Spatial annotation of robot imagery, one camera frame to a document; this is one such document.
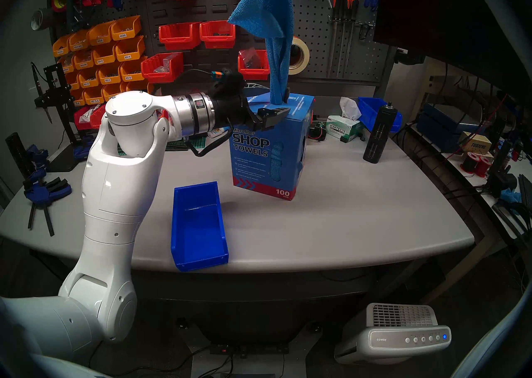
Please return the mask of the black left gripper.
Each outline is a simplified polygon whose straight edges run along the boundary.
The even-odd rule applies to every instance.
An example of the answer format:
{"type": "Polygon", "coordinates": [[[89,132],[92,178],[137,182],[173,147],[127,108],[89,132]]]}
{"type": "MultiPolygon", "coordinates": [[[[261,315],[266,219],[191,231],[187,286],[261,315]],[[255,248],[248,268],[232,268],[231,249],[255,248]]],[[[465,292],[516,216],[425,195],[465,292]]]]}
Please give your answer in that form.
{"type": "Polygon", "coordinates": [[[245,125],[253,131],[267,131],[282,122],[290,112],[289,107],[260,108],[257,115],[252,113],[247,97],[257,90],[270,91],[270,88],[258,83],[246,83],[244,88],[230,91],[212,88],[212,128],[245,125]]]}

